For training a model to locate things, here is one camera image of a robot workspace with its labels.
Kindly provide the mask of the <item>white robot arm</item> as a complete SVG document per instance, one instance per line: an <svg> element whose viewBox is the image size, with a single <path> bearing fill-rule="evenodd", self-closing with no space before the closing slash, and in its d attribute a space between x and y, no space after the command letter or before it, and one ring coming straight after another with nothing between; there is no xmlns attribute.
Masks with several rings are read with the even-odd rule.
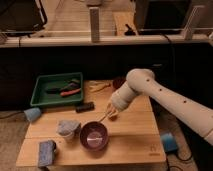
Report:
<svg viewBox="0 0 213 171"><path fill-rule="evenodd" d="M150 69L132 69L126 81L112 93L106 108L108 116L124 111L145 93L213 146L213 109L182 96L155 80Z"/></svg>

